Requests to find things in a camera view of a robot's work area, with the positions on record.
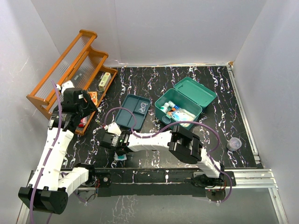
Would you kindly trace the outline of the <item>small clear zip bag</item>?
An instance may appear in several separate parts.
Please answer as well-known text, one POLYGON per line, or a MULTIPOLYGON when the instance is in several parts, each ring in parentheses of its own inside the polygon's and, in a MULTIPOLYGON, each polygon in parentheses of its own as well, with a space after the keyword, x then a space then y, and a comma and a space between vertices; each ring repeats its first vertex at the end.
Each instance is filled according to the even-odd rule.
POLYGON ((147 108, 147 103, 145 103, 145 102, 141 102, 140 103, 140 108, 138 109, 138 112, 140 112, 140 113, 145 113, 145 110, 146 110, 146 108, 147 108))

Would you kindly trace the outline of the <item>dark teal divided tray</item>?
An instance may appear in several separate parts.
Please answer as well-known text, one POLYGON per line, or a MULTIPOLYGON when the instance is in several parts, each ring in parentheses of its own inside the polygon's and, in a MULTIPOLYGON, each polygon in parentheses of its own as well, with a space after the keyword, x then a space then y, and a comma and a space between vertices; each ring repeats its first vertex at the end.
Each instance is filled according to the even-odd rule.
MULTIPOLYGON (((122 107, 130 110, 136 118, 136 125, 133 127, 133 130, 135 130, 135 131, 141 130, 143 123, 145 121, 148 109, 150 107, 150 99, 144 98, 141 96, 136 96, 133 94, 128 94, 125 97, 124 102, 122 103, 122 107), (145 110, 145 113, 138 112, 141 102, 145 102, 148 104, 147 108, 145 110)), ((121 109, 117 113, 115 122, 121 127, 130 129, 134 125, 135 120, 134 120, 133 116, 128 111, 121 109)))

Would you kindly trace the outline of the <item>white bottle green label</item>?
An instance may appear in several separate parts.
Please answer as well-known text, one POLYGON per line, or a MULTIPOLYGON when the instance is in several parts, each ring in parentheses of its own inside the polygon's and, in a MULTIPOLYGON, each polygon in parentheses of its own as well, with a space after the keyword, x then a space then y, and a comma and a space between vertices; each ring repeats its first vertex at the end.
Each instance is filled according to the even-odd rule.
POLYGON ((163 111, 164 113, 168 112, 169 104, 166 102, 164 103, 163 106, 160 107, 160 110, 163 111))

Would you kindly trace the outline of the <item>teal white sachet packet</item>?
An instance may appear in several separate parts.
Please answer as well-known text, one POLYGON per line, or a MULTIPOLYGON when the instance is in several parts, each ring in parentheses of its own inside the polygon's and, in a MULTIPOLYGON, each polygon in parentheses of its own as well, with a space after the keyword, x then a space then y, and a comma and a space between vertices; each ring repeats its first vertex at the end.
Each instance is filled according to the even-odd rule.
POLYGON ((125 161, 127 160, 127 155, 124 154, 124 155, 118 155, 117 153, 114 154, 114 159, 116 161, 125 161))

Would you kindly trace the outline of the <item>alcohol wipes plastic bag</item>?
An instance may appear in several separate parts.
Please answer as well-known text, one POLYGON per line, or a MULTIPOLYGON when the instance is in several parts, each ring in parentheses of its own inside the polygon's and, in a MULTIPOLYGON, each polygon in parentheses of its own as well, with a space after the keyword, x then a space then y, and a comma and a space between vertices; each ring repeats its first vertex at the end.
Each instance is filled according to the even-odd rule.
POLYGON ((194 121, 195 115, 189 113, 185 109, 170 110, 168 115, 175 121, 194 121))

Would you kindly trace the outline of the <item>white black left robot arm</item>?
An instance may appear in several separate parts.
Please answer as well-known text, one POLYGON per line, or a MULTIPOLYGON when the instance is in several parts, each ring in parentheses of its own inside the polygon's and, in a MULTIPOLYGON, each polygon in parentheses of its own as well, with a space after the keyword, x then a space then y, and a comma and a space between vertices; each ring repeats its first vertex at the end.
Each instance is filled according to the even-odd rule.
POLYGON ((65 177, 61 167, 70 141, 81 120, 96 106, 89 93, 80 88, 63 88, 63 100, 53 110, 47 140, 37 169, 28 186, 20 187, 18 197, 32 210, 61 214, 68 197, 81 185, 92 186, 96 174, 92 165, 80 163, 65 177))

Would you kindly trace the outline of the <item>teal medicine kit box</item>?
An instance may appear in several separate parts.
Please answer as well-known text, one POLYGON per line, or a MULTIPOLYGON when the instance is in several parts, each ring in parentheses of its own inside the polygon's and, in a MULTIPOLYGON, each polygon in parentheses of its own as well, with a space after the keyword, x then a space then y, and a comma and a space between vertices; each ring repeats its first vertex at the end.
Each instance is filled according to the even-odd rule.
POLYGON ((189 113, 196 116, 197 121, 202 111, 212 103, 216 98, 216 93, 204 85, 198 83, 190 77, 185 77, 175 84, 174 88, 166 91, 155 102, 155 117, 165 125, 175 122, 168 112, 172 108, 169 106, 168 112, 164 113, 160 107, 168 101, 172 101, 176 105, 176 110, 185 109, 189 113))

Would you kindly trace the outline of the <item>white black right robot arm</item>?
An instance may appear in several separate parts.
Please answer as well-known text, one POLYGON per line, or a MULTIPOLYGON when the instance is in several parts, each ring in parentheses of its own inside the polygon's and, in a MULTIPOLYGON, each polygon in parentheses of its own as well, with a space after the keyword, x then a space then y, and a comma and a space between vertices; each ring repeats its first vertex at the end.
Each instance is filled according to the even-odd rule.
POLYGON ((203 148, 199 136, 175 125, 170 131, 155 134, 121 131, 117 124, 105 126, 100 146, 112 149, 118 156, 139 151, 169 151, 180 162, 195 164, 213 185, 225 180, 221 164, 203 148))

